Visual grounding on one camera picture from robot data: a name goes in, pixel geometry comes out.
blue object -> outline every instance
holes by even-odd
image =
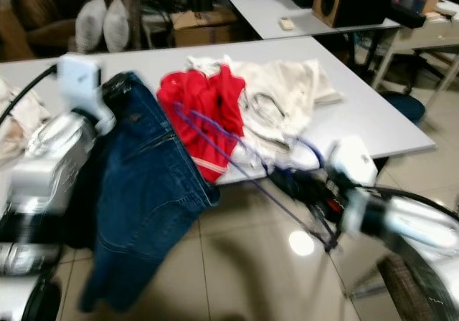
[[[418,125],[422,117],[424,117],[424,105],[411,95],[405,95],[398,92],[384,92],[381,96],[416,125]]]
[[[125,77],[117,86],[127,96],[123,114],[96,143],[73,193],[73,212],[93,210],[97,220],[83,312],[99,299],[126,311],[201,212],[219,200],[150,90],[132,72]]]

black cable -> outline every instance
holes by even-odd
[[[30,91],[38,82],[43,80],[46,76],[55,74],[57,72],[57,65],[54,64],[42,74],[35,77],[6,107],[5,111],[0,115],[0,125],[5,121],[6,117],[9,116],[9,113],[14,109],[14,106]]]
[[[449,217],[452,217],[456,221],[459,222],[459,215],[451,210],[448,210],[447,208],[441,206],[438,203],[435,203],[434,201],[430,200],[429,198],[425,198],[423,196],[420,196],[419,194],[408,192],[408,191],[403,191],[399,190],[397,188],[390,188],[390,187],[381,187],[381,186],[361,186],[358,185],[356,187],[364,188],[366,190],[370,191],[376,191],[378,193],[384,193],[389,196],[396,196],[396,197],[405,197],[412,199],[414,201],[419,201],[420,203],[423,203],[427,206],[430,206],[434,208],[435,210],[441,211],[444,214],[447,214]]]

white pillow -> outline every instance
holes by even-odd
[[[109,52],[121,52],[128,45],[128,12],[121,0],[113,0],[103,23],[103,36]]]
[[[100,42],[103,20],[107,13],[104,0],[91,0],[86,3],[77,16],[75,41],[78,52],[94,50]]]

blue jeans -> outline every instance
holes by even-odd
[[[79,210],[95,212],[94,269],[80,300],[84,312],[98,299],[127,310],[200,213],[219,200],[139,78],[126,73],[117,88],[125,92],[117,125],[96,143],[70,204],[83,223]]]

red garment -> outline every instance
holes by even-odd
[[[190,112],[192,110],[200,112],[217,122],[226,131],[242,137],[243,122],[237,99],[244,87],[245,81],[240,77],[234,77],[228,66],[222,66],[220,73],[209,78],[202,72],[189,70],[171,73],[161,81],[161,88],[157,93],[158,101],[207,181],[215,182],[227,170],[228,160],[180,118],[174,103],[183,104],[184,107],[179,110],[228,156],[231,156],[236,141],[229,139],[214,125],[197,118]]]

